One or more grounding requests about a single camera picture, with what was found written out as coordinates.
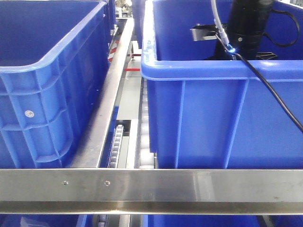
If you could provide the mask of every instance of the blue plastic crate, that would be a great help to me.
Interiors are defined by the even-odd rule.
[[[1,215],[0,227],[92,227],[92,215]]]
[[[68,166],[108,69],[104,5],[0,1],[0,168]]]
[[[223,23],[230,6],[218,1]],[[275,1],[274,9],[291,12],[303,27],[303,8]],[[184,7],[154,0],[153,10],[146,7],[142,75],[159,167],[302,168],[303,135],[260,80],[241,61],[203,60],[216,41],[194,42],[190,28],[214,23],[210,1],[188,0]],[[272,13],[266,31],[281,43],[296,38],[286,15]],[[287,48],[264,38],[259,51],[279,55],[251,62],[303,122],[303,36]]]
[[[303,226],[302,215],[271,216],[275,227],[301,227]]]
[[[141,49],[145,0],[133,0],[132,7],[133,7],[134,29],[137,35],[138,46]]]
[[[145,215],[143,227],[260,227],[256,216]]]
[[[116,7],[114,0],[105,0],[106,7],[105,7],[105,30],[106,30],[106,37],[107,42],[112,42],[112,35],[111,30],[115,28],[116,24]]]

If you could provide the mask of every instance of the white cable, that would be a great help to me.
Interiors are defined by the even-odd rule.
[[[216,27],[219,30],[220,38],[222,39],[222,42],[225,45],[228,45],[229,40],[228,40],[228,37],[227,37],[227,34],[226,34],[224,28],[222,27],[221,21],[220,21],[220,17],[219,17],[217,5],[216,5],[216,0],[211,0],[211,3],[212,3],[213,15],[214,15],[214,23],[216,24]]]

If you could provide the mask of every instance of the screw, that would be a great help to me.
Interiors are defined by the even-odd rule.
[[[31,111],[31,110],[26,110],[25,112],[24,112],[24,114],[25,114],[25,116],[26,117],[29,117],[29,118],[32,118],[32,117],[34,117],[34,112],[33,111]]]
[[[108,181],[108,180],[104,181],[104,185],[105,186],[110,186],[110,181]]]

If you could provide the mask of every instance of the steel guide rail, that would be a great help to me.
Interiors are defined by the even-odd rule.
[[[1,169],[0,213],[303,214],[303,170]]]
[[[115,56],[108,69],[99,99],[100,105],[92,114],[73,160],[74,168],[97,168],[100,165],[115,101],[118,98],[121,77],[127,64],[127,55],[132,47],[133,29],[134,20],[130,18],[125,24]]]

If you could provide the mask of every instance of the white roller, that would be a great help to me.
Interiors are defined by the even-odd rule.
[[[140,150],[140,165],[153,166],[154,154],[148,148]]]
[[[141,124],[141,134],[149,134],[150,130],[149,130],[149,125],[148,122],[144,122]]]
[[[148,115],[147,116],[142,116],[142,123],[148,123]]]
[[[140,169],[153,169],[154,166],[140,166]]]
[[[149,134],[141,135],[141,149],[150,148]]]
[[[142,110],[142,118],[148,118],[148,110]]]

